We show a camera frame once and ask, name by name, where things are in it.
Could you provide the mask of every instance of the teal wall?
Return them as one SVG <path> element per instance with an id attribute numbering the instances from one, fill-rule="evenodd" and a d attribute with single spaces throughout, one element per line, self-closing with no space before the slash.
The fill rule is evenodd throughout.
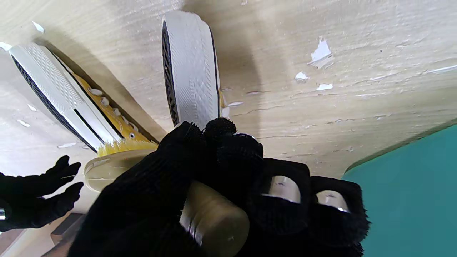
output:
<path id="1" fill-rule="evenodd" d="M 457 257 L 457 125 L 361 164 L 366 257 Z"/>

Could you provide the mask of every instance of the white rubber sole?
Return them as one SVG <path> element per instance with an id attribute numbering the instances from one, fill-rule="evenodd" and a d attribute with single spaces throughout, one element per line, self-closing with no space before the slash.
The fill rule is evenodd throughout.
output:
<path id="1" fill-rule="evenodd" d="M 70 68 L 47 48 L 29 43 L 14 46 L 10 54 L 57 112 L 93 150 L 105 142 L 121 138 L 83 91 Z"/>
<path id="2" fill-rule="evenodd" d="M 173 121 L 175 125 L 194 122 L 204 129 L 210 120 L 221 116 L 218 63 L 211 30 L 197 14 L 171 11 L 164 15 L 162 37 L 167 37 L 162 44 L 165 83 L 167 73 L 172 78 L 168 79 L 172 80 L 173 89 L 167 88 L 169 101 L 170 94 L 174 94 L 174 103 L 170 104 L 172 117 L 174 107 L 177 112 Z"/>

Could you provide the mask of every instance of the black glove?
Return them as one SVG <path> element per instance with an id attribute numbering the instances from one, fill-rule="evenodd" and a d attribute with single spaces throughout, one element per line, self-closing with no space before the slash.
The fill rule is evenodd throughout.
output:
<path id="1" fill-rule="evenodd" d="M 52 194 L 73 180 L 81 164 L 68 164 L 62 156 L 46 173 L 26 177 L 11 177 L 0 173 L 0 208 L 5 209 L 6 220 L 0 221 L 0 231 L 40 228 L 63 217 L 79 199 L 83 182 L 68 187 L 64 193 L 49 199 Z"/>
<path id="2" fill-rule="evenodd" d="M 102 190 L 68 256 L 203 255 L 179 219 L 192 179 L 206 169 L 205 159 L 202 132 L 183 122 L 155 152 Z"/>
<path id="3" fill-rule="evenodd" d="M 215 164 L 200 181 L 243 208 L 250 219 L 248 240 L 237 256 L 363 255 L 360 242 L 369 222 L 358 185 L 310 177 L 305 164 L 264 159 L 262 145 L 249 135 L 236 134 L 235 125 L 224 118 L 210 121 L 204 136 Z M 288 177 L 297 184 L 300 203 L 262 195 L 274 176 Z M 352 212 L 318 204 L 316 193 L 322 190 L 341 193 Z"/>

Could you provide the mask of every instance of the white paint chip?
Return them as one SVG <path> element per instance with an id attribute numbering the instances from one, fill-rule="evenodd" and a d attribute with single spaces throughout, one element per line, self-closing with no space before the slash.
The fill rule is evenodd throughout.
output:
<path id="1" fill-rule="evenodd" d="M 243 102 L 231 102 L 227 106 L 233 107 L 233 106 L 238 106 L 238 105 L 242 105 L 242 104 L 244 104 L 244 103 Z"/>
<path id="2" fill-rule="evenodd" d="M 229 118 L 230 116 L 230 107 L 222 108 L 222 117 Z"/>
<path id="3" fill-rule="evenodd" d="M 316 91 L 322 91 L 326 89 L 332 89 L 333 84 L 320 84 L 319 87 L 316 89 Z"/>
<path id="4" fill-rule="evenodd" d="M 309 77 L 301 71 L 295 76 L 295 80 L 299 82 L 306 82 L 308 79 Z"/>
<path id="5" fill-rule="evenodd" d="M 40 24 L 38 24 L 38 23 L 36 23 L 36 22 L 34 22 L 34 21 L 32 21 L 32 23 L 33 23 L 33 25 L 35 26 L 35 28 L 37 28 L 37 30 L 38 30 L 39 32 L 44 33 L 44 28 L 43 28 L 43 26 L 41 26 Z"/>
<path id="6" fill-rule="evenodd" d="M 68 143 L 68 144 L 63 144 L 63 145 L 58 145 L 57 148 L 67 148 L 67 147 L 72 147 L 76 143 Z"/>
<path id="7" fill-rule="evenodd" d="M 19 122 L 22 126 L 26 127 L 26 128 L 29 128 L 30 127 L 30 124 L 28 124 L 27 122 L 23 121 L 23 120 L 17 120 L 17 122 Z"/>
<path id="8" fill-rule="evenodd" d="M 445 72 L 448 72 L 448 71 L 451 71 L 451 70 L 455 70 L 455 69 L 457 69 L 457 65 L 447 66 L 447 67 L 443 67 L 443 68 L 439 68 L 439 69 L 435 69 L 435 70 L 430 70 L 430 71 L 427 71 L 426 73 L 437 73 L 437 74 L 440 74 L 440 73 L 445 73 Z"/>
<path id="9" fill-rule="evenodd" d="M 327 40 L 323 37 L 319 37 L 319 45 L 314 53 L 311 54 L 311 62 L 308 63 L 309 66 L 316 67 L 318 69 L 326 69 L 334 64 L 332 51 L 327 44 Z"/>
<path id="10" fill-rule="evenodd" d="M 5 51 L 9 51 L 11 49 L 11 45 L 7 43 L 0 42 L 0 48 L 3 48 Z"/>
<path id="11" fill-rule="evenodd" d="M 32 112 L 38 112 L 38 110 L 35 107 L 31 106 L 30 104 L 27 104 L 27 106 L 29 106 L 29 108 L 30 108 L 30 110 L 32 110 Z"/>

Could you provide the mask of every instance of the wooden surface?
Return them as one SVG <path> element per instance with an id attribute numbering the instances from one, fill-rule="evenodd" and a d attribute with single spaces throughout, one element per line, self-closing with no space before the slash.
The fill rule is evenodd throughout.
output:
<path id="1" fill-rule="evenodd" d="M 457 116 L 457 69 L 433 72 L 457 65 L 455 1 L 6 0 L 0 42 L 58 49 L 160 139 L 173 128 L 161 16 L 174 9 L 210 25 L 221 88 L 228 103 L 243 102 L 231 119 L 264 145 L 266 157 L 341 177 L 352 163 Z M 333 53 L 327 69 L 307 65 L 319 37 Z M 0 62 L 2 170 L 40 173 L 63 154 L 83 163 L 94 158 L 82 143 L 56 147 L 76 139 L 27 107 L 19 92 L 26 82 L 7 53 Z M 310 79 L 296 81 L 298 72 Z M 316 91 L 319 84 L 333 88 Z M 78 208 L 95 197 L 86 193 Z"/>

